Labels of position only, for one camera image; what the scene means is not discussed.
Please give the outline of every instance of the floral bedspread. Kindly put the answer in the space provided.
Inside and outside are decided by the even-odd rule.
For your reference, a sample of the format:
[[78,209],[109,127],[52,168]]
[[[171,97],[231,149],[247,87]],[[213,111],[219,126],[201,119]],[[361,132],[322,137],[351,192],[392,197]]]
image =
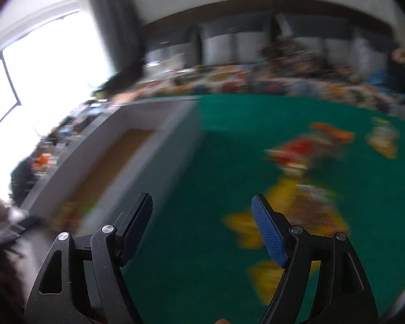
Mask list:
[[349,85],[299,77],[273,77],[253,66],[195,68],[157,82],[137,83],[132,100],[180,95],[264,94],[308,97],[375,110],[405,120],[405,105],[368,84]]

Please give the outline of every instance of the gray pillow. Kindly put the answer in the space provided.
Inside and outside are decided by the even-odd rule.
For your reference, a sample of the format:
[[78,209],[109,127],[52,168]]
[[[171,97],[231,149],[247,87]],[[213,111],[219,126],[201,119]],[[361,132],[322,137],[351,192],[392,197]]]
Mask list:
[[160,62],[184,53],[186,67],[201,63],[201,50],[198,29],[182,28],[176,31],[156,35],[148,41],[146,62]]
[[269,12],[247,13],[201,24],[202,64],[254,63],[270,42]]
[[372,73],[387,70],[388,55],[398,44],[389,36],[362,28],[355,28],[354,36],[350,64],[355,72],[366,79]]
[[292,38],[334,66],[347,66],[351,51],[351,31],[345,18],[320,15],[277,16],[282,36]]

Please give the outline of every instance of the green tablecloth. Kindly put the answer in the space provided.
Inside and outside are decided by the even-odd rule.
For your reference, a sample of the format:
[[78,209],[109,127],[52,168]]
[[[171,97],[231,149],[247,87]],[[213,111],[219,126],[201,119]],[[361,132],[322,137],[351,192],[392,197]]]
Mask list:
[[[257,323],[263,306],[247,276],[268,259],[265,249],[237,246],[222,223],[245,211],[256,193],[276,183],[279,169],[262,151],[327,122],[355,132],[341,161],[312,174],[338,195],[340,213],[367,272],[379,312],[405,286],[405,122],[387,117],[400,132],[399,158],[390,161],[365,143],[372,117],[351,106],[306,98],[206,95],[200,108],[205,138],[125,275],[145,324]],[[311,277],[309,290],[315,289]],[[305,295],[305,320],[313,294]]]

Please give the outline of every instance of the brown headboard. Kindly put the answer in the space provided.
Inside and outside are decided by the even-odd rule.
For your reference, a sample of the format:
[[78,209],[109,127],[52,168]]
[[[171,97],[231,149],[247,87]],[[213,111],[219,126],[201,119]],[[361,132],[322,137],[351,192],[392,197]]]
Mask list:
[[[273,15],[291,13],[301,15],[327,15],[348,18],[352,25],[393,36],[391,26],[364,12],[321,0],[227,0],[190,8],[158,19],[144,26],[146,35],[172,31],[180,27],[209,21],[228,15],[272,10]],[[277,23],[273,25],[275,35],[279,34]]]

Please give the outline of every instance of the dark gray curtain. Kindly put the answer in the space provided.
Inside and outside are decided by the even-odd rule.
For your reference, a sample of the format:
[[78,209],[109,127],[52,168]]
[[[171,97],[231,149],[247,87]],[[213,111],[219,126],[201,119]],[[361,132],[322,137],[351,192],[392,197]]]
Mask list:
[[132,0],[90,0],[94,18],[118,72],[140,71],[145,46]]

